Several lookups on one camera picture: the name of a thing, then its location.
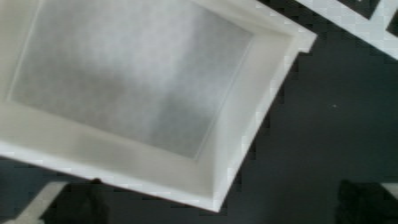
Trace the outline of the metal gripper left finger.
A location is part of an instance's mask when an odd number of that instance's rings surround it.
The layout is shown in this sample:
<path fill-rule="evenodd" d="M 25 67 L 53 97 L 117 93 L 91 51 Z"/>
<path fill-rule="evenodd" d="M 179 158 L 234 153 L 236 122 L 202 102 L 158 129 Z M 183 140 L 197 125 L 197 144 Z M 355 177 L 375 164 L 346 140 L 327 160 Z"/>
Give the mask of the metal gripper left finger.
<path fill-rule="evenodd" d="M 16 217 L 16 224 L 110 224 L 105 183 L 50 182 Z"/>

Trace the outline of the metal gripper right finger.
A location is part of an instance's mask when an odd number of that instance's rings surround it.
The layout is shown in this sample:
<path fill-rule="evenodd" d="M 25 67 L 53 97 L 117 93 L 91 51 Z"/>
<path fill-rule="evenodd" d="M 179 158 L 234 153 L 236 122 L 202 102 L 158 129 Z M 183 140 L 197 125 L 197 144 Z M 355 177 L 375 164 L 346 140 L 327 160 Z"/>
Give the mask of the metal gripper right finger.
<path fill-rule="evenodd" d="M 341 181 L 336 224 L 398 224 L 398 199 L 380 183 Z"/>

